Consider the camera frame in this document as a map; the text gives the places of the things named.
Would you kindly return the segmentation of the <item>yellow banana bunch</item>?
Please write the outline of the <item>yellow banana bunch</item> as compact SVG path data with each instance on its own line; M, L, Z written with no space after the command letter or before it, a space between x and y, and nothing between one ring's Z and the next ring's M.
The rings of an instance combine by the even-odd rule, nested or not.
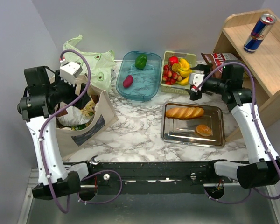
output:
M187 85L189 83L189 76L192 73L192 69L185 58L181 58L179 63L174 63L171 68L174 72L178 73L178 76L182 77L176 81L179 85Z

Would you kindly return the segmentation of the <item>beige canvas tote bag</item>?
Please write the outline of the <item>beige canvas tote bag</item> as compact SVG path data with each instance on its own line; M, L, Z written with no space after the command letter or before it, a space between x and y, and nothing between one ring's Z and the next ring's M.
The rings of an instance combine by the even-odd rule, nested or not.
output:
M91 140L118 120L107 91L90 85L87 94L98 97L94 117L88 126L81 130L72 130L69 127L61 128L60 124L56 122L57 143L61 157L64 160L85 147Z

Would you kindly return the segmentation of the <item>green plastic grocery bag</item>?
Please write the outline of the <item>green plastic grocery bag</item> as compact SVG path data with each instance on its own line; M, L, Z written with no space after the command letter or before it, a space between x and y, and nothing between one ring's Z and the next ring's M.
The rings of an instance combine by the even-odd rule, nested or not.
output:
M111 88L111 70L116 65L115 54L112 50L97 52L82 52L76 48L76 45L82 41L83 36L72 38L63 44L63 50L74 50L80 53L88 62L91 70L91 84L101 90L108 91Z

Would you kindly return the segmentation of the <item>brown chip bag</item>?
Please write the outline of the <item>brown chip bag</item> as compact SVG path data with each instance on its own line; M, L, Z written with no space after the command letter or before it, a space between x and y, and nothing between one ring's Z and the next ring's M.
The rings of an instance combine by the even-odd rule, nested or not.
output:
M242 59L237 54L232 53L201 53L202 58L210 66L210 71L221 66L225 61L236 60L244 63Z

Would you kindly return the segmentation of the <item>purple sweet potato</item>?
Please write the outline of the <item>purple sweet potato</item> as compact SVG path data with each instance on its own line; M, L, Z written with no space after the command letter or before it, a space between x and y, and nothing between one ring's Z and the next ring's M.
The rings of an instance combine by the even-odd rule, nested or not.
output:
M133 76L129 74L123 81L123 87L129 88L132 84L133 84Z

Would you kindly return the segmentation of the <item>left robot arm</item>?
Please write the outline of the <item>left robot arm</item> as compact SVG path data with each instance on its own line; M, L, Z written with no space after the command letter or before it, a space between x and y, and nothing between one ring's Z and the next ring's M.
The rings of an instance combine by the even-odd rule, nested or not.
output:
M75 93L76 86L61 78L61 69L54 72L55 80L50 82L47 66L24 70L27 87L17 105L19 114L30 131L38 164L38 184L32 194L36 199L52 200L78 193L81 182L90 184L94 173L86 162L80 162L66 169L60 155L56 137L55 107L64 102L83 108L90 101L88 95L81 98Z

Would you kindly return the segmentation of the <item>snack packet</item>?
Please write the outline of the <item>snack packet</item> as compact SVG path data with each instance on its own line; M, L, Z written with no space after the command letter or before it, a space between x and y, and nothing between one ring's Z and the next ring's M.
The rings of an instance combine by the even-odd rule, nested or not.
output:
M73 131L85 129L94 119L95 106L98 103L98 96L90 96L90 101L83 109L71 106L66 110L60 112L56 116L57 128L69 128Z

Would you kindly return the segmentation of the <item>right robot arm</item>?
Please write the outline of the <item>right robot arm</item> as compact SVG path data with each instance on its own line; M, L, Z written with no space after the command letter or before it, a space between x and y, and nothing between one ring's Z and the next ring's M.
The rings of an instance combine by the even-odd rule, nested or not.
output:
M216 69L222 69L221 79L213 78L213 72L208 75L191 73L190 99L198 100L205 92L221 95L242 133L249 162L214 161L213 167L205 171L206 179L215 183L225 176L238 181L244 189L275 185L280 182L280 157L261 123L253 78L250 77L251 89L242 86L244 72L251 76L249 69L233 60L224 62Z

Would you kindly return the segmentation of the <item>green bell pepper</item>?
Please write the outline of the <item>green bell pepper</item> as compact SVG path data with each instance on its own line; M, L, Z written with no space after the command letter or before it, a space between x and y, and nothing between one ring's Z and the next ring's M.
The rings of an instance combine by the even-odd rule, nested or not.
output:
M136 58L134 65L137 69L142 70L145 68L146 64L147 64L147 55L141 54Z

